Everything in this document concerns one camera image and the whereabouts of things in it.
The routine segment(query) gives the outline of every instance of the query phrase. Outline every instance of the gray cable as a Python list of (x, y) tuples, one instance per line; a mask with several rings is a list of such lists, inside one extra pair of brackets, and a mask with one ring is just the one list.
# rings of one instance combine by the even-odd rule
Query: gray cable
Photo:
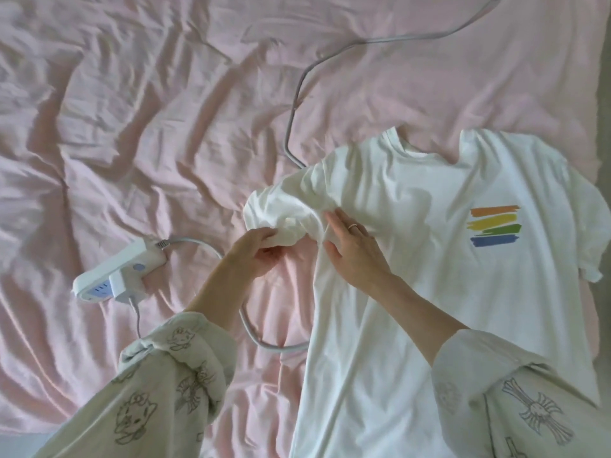
[[(209, 247), (211, 251), (213, 251), (216, 256), (219, 259), (223, 258), (223, 254), (220, 253), (220, 251), (218, 251), (218, 249), (216, 249), (214, 246), (212, 246), (211, 244), (202, 241), (200, 239), (194, 239), (194, 238), (187, 238), (185, 236), (179, 236), (176, 238), (170, 238), (170, 239), (164, 239), (161, 240), (157, 243), (157, 247), (161, 248), (161, 249), (165, 249), (166, 247), (170, 246), (171, 244), (177, 243), (177, 242), (194, 242), (196, 244), (201, 244), (202, 246), (206, 246)], [(259, 347), (261, 347), (262, 349), (265, 350), (270, 350), (271, 352), (278, 352), (278, 353), (286, 353), (286, 352), (302, 352), (303, 350), (307, 350), (308, 346), (309, 346), (309, 342), (305, 342), (302, 344), (297, 344), (294, 346), (286, 346), (286, 347), (280, 347), (280, 346), (274, 346), (272, 344), (268, 344), (266, 342), (264, 342), (263, 340), (259, 339), (255, 333), (254, 328), (252, 327), (252, 325), (250, 324), (250, 321), (248, 320), (248, 317), (246, 315), (246, 303), (242, 304), (242, 307), (240, 307), (240, 319), (242, 320), (242, 324), (244, 325), (244, 329), (246, 329), (246, 332), (248, 334), (248, 336), (252, 339), (252, 341)]]
[(138, 335), (138, 339), (142, 339), (140, 335), (140, 309), (138, 308), (138, 304), (134, 302), (134, 299), (130, 297), (130, 305), (136, 312), (136, 334)]
[(350, 48), (352, 48), (354, 46), (358, 46), (358, 45), (373, 45), (373, 44), (376, 44), (376, 43), (391, 43), (391, 42), (394, 42), (394, 41), (406, 41), (406, 40), (434, 40), (434, 39), (438, 39), (438, 38), (449, 37), (453, 33), (456, 33), (457, 31), (460, 31), (460, 30), (464, 29), (465, 27), (468, 27), (470, 24), (472, 24), (474, 21), (476, 21), (479, 18), (479, 16), (481, 14), (483, 14), (490, 6), (492, 6), (493, 3), (496, 3), (497, 1), (499, 1), (499, 0), (488, 0), (488, 2), (484, 6), (482, 6), (477, 11), (476, 14), (471, 16), (471, 18), (469, 18), (468, 21), (464, 22), (463, 24), (459, 25), (458, 27), (455, 27), (454, 29), (450, 29), (450, 30), (446, 30), (446, 31), (442, 31), (442, 32), (417, 33), (417, 34), (412, 34), (412, 35), (399, 35), (399, 36), (396, 36), (396, 37), (359, 38), (359, 39), (356, 39), (356, 40), (352, 40), (351, 42), (347, 43), (346, 45), (342, 46), (340, 49), (332, 52), (331, 54), (328, 54), (328, 55), (326, 55), (326, 56), (324, 56), (324, 57), (314, 61), (307, 68), (305, 68), (305, 70), (301, 74), (301, 77), (299, 78), (299, 82), (297, 83), (297, 89), (295, 90), (295, 95), (294, 95), (294, 98), (293, 98), (293, 105), (291, 106), (291, 114), (289, 114), (288, 124), (286, 125), (286, 133), (284, 135), (284, 153), (286, 154), (286, 156), (295, 165), (297, 165), (297, 167), (299, 167), (300, 169), (303, 169), (303, 168), (306, 167), (305, 163), (303, 161), (300, 161), (288, 149), (288, 140), (291, 137), (291, 129), (293, 127), (293, 120), (295, 118), (295, 111), (297, 111), (297, 102), (299, 100), (299, 92), (301, 91), (301, 86), (303, 85), (304, 80), (306, 79), (306, 76), (316, 66), (318, 66), (319, 64), (322, 64), (325, 61), (328, 61), (329, 59), (334, 58), (335, 56), (340, 55), (341, 53), (345, 52), (346, 50), (349, 50)]

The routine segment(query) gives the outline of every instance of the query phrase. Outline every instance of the hand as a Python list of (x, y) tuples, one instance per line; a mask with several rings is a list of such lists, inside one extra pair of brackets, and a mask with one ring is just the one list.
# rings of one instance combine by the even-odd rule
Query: hand
[(247, 231), (238, 239), (227, 253), (224, 262), (236, 274), (254, 280), (274, 268), (284, 257), (286, 248), (282, 246), (262, 248), (261, 244), (267, 238), (278, 232), (275, 228), (256, 228)]
[(349, 284), (371, 295), (377, 283), (392, 275), (378, 242), (340, 208), (325, 212), (325, 217), (340, 240), (339, 248), (331, 241), (324, 243), (333, 267)]

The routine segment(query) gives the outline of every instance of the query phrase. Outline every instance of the bed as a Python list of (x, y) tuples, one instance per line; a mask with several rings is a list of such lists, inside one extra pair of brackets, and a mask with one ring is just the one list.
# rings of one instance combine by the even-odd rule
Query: bed
[[(227, 250), (248, 194), (297, 169), (282, 140), (305, 67), (354, 38), (451, 29), (487, 1), (0, 2), (0, 432), (54, 431), (136, 337), (128, 306), (78, 302), (74, 277), (136, 236)], [(486, 127), (536, 134), (594, 180), (609, 1), (500, 0), (443, 39), (355, 47), (308, 76), (291, 150), (310, 164), (402, 125), (452, 160), (460, 130)], [(308, 339), (315, 247), (303, 240), (254, 286), (265, 341)], [(145, 280), (142, 331), (182, 310), (216, 261), (173, 247)], [(586, 286), (582, 303), (595, 354)], [(286, 457), (306, 354), (258, 349), (239, 322), (234, 334), (207, 455)]]

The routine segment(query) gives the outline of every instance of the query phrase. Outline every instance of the right hand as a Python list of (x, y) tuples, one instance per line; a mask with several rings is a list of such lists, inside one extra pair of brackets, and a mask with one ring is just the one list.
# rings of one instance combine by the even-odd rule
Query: right hand
[(325, 217), (340, 241), (339, 248), (328, 240), (323, 243), (333, 267), (349, 284), (371, 295), (376, 284), (392, 275), (378, 242), (339, 207)]

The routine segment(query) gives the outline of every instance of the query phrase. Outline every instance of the plug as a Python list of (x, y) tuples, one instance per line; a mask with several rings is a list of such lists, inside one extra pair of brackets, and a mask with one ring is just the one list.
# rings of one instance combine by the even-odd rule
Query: plug
[(119, 302), (131, 305), (147, 297), (140, 275), (130, 267), (123, 267), (109, 275), (112, 297)]

